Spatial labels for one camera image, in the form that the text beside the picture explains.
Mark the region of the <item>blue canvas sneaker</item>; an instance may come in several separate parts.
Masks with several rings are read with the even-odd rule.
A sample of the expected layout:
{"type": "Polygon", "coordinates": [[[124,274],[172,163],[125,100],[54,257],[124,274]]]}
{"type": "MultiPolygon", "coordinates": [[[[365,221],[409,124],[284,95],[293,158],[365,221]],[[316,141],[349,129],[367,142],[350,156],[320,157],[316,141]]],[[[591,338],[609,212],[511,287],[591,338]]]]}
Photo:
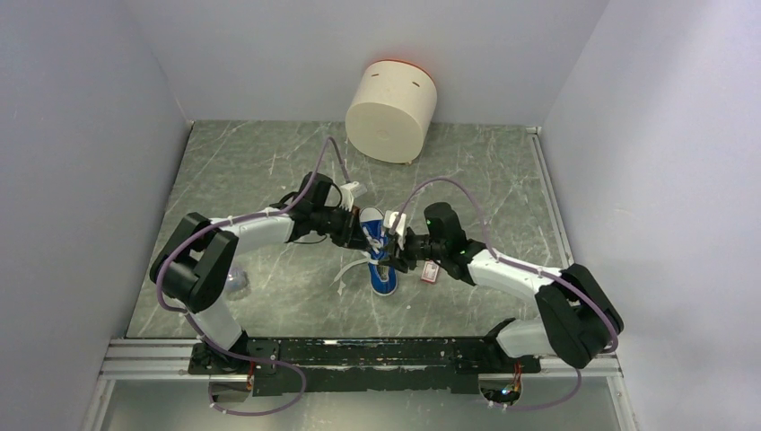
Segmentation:
{"type": "Polygon", "coordinates": [[[381,265],[388,253],[385,247],[388,236],[383,224],[384,214],[376,207],[365,207],[359,213],[360,227],[368,243],[365,254],[372,290],[376,295],[392,295],[398,287],[397,272],[393,267],[381,265]]]}

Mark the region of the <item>white shoelace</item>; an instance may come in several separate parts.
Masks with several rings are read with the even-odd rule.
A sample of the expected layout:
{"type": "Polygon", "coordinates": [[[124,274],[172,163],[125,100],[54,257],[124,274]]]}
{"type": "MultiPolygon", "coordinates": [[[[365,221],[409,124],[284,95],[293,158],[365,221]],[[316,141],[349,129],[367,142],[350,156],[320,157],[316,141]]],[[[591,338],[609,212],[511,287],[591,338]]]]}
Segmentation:
{"type": "Polygon", "coordinates": [[[385,256],[383,245],[383,241],[370,239],[369,245],[362,251],[363,257],[344,265],[335,275],[333,282],[340,280],[349,269],[366,264],[372,286],[380,290],[385,289],[389,285],[389,271],[380,264],[380,260],[385,256]]]}

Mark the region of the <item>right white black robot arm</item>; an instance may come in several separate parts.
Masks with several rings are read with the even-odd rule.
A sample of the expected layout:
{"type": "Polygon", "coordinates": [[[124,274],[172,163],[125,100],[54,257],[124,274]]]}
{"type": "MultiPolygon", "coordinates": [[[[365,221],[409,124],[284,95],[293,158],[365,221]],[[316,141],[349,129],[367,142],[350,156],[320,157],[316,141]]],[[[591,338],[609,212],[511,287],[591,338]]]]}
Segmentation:
{"type": "Polygon", "coordinates": [[[540,267],[490,251],[467,237],[448,203],[431,204],[424,217],[428,232],[417,234],[406,225],[406,215],[384,215],[382,265],[408,272],[431,261],[455,280],[504,292],[536,313],[531,320],[507,319],[490,331],[484,358],[492,370],[507,371],[525,356],[555,356],[582,369],[614,346],[624,321],[586,267],[540,267]]]}

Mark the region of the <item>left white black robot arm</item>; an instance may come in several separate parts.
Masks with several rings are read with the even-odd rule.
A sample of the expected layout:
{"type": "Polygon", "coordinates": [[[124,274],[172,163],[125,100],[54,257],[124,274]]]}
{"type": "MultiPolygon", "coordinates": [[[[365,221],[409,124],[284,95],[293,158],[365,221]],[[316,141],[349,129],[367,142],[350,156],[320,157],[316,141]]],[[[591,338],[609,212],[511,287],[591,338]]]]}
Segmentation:
{"type": "Polygon", "coordinates": [[[365,191],[358,181],[337,185],[326,175],[310,172],[298,190],[254,215],[210,219],[189,213],[180,220],[154,260],[149,278],[216,343],[207,366],[234,374],[249,359],[249,337],[223,299],[234,258],[310,235],[349,250],[365,249],[368,242],[354,204],[365,191]]]}

